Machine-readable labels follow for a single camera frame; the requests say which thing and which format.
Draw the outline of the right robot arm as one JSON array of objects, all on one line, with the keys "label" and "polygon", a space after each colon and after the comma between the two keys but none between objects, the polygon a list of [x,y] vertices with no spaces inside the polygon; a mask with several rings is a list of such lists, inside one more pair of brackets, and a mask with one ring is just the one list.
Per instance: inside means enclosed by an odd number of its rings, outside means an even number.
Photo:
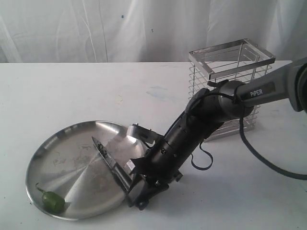
[{"label": "right robot arm", "polygon": [[200,89],[165,134],[139,128],[136,137],[152,146],[143,157],[132,159],[133,179],[126,193],[130,207],[145,209],[152,197],[167,190],[172,181],[180,180],[179,168],[193,151],[225,122],[235,119],[239,121],[243,143],[258,160],[283,176],[306,180],[305,174],[282,169],[260,155],[246,139],[243,127],[243,119],[257,105],[289,99],[295,111],[307,109],[306,58],[249,83],[224,80],[209,85],[213,89]]}]

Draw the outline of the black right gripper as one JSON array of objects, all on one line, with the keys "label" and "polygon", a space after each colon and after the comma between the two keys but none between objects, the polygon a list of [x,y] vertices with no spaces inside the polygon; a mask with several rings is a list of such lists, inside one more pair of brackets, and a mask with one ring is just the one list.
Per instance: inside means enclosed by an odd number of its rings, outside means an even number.
[{"label": "black right gripper", "polygon": [[185,160],[215,130],[216,123],[179,119],[143,157],[129,159],[124,171],[135,178],[127,191],[128,207],[144,210],[151,198],[166,191]]}]

